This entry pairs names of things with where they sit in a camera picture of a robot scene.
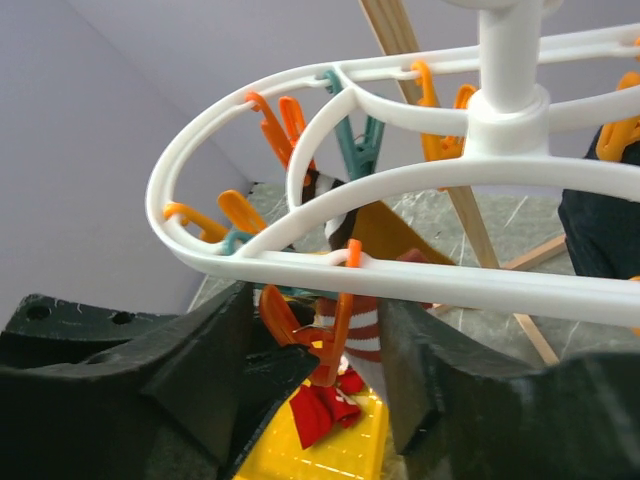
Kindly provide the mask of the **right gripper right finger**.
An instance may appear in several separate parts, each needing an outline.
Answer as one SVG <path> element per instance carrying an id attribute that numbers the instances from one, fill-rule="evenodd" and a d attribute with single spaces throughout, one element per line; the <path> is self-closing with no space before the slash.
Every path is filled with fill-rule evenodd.
<path id="1" fill-rule="evenodd" d="M 419 304 L 379 301 L 382 364 L 395 446 L 409 454 L 438 427 L 474 431 L 499 412 L 505 382 L 533 366 L 471 339 Z"/>

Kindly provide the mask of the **white round clip hanger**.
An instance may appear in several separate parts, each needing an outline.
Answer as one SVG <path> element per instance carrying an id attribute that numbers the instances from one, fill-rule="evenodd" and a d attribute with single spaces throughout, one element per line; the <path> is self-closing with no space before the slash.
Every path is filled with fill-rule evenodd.
<path id="1" fill-rule="evenodd" d="M 602 57 L 635 57 L 635 24 L 542 36 L 542 18 L 555 1 L 474 1 L 479 17 L 475 46 L 367 59 L 334 61 L 343 88 L 311 119 L 293 152 L 286 177 L 288 213 L 238 251 L 191 236 L 164 209 L 185 162 L 198 146 L 248 110 L 247 89 L 222 98 L 191 121 L 167 146 L 148 181 L 145 207 L 158 238 L 190 267 L 263 284 L 373 297 L 441 302 L 459 307 L 635 327 L 635 281 L 438 266 L 364 258 L 348 268 L 346 251 L 291 253 L 288 246 L 317 225 L 374 201 L 418 190 L 475 185 L 558 187 L 635 201 L 639 170 L 632 165 L 552 156 L 552 133 L 635 117 L 637 87 L 554 103 L 535 81 L 539 65 Z M 412 78 L 410 65 L 426 62 L 436 74 L 476 71 L 480 90 L 466 109 L 411 106 L 363 88 L 372 80 Z M 354 109 L 420 133 L 465 138 L 458 159 L 413 164 L 355 180 L 303 202 L 303 178 L 316 149 Z"/>

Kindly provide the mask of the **grey sock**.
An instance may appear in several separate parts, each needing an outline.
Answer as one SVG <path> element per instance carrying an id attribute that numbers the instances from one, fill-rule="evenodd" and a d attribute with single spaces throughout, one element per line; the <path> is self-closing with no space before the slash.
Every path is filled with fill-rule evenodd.
<path id="1" fill-rule="evenodd" d="M 416 248 L 399 256 L 397 260 L 432 263 L 423 252 Z M 324 327 L 332 327 L 335 322 L 336 309 L 337 300 L 326 297 L 318 298 L 315 302 L 315 313 L 319 324 Z M 377 298 L 353 296 L 352 313 L 343 355 L 378 398 L 387 404 L 388 394 L 381 362 Z"/>

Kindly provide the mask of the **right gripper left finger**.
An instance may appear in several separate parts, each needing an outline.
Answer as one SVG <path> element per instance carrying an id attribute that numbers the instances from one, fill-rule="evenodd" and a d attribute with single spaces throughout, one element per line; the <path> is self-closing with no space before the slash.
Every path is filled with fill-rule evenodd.
<path id="1" fill-rule="evenodd" d="M 216 465 L 239 465 L 287 397 L 318 365 L 302 346 L 279 346 L 257 316 L 254 287 L 236 282 L 177 319 L 203 325 L 143 393 Z"/>

